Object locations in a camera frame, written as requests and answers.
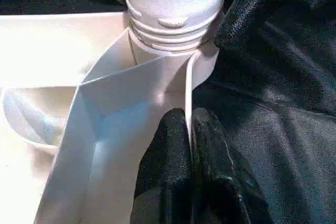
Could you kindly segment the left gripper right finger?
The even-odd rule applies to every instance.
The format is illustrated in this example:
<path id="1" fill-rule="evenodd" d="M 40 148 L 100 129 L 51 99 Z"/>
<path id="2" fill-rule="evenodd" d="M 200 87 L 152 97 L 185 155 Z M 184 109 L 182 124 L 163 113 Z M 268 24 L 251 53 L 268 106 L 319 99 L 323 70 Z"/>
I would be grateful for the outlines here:
<path id="1" fill-rule="evenodd" d="M 196 108 L 193 144 L 203 202 L 215 223 L 272 223 L 268 204 L 247 160 L 234 147 L 219 118 Z"/>

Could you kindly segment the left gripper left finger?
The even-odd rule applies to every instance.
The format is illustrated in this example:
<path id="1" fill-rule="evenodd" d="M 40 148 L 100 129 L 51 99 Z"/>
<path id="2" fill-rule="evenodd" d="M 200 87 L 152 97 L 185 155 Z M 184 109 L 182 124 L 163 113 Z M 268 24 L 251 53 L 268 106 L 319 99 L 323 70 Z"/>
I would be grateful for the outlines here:
<path id="1" fill-rule="evenodd" d="M 130 223 L 190 223 L 192 161 L 184 110 L 168 111 L 143 155 Z"/>

